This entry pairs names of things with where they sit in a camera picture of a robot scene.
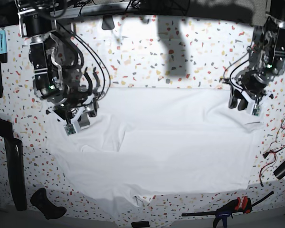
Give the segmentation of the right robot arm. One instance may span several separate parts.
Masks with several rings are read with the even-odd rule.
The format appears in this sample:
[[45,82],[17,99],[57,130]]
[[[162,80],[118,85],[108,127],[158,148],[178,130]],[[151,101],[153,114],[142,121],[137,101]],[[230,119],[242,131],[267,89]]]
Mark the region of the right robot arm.
[[100,80],[90,76],[82,53],[57,31],[57,20],[71,5],[67,0],[17,0],[19,30],[30,38],[34,94],[53,104],[67,135],[75,134],[97,116]]

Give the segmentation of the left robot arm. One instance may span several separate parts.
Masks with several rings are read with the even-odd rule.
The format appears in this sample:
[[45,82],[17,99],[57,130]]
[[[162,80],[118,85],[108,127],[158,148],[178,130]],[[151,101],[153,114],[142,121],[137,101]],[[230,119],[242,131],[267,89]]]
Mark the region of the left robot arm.
[[247,54],[248,66],[240,64],[224,81],[230,85],[228,106],[258,116],[269,97],[266,87],[285,71],[285,0],[271,1],[265,24],[254,28]]

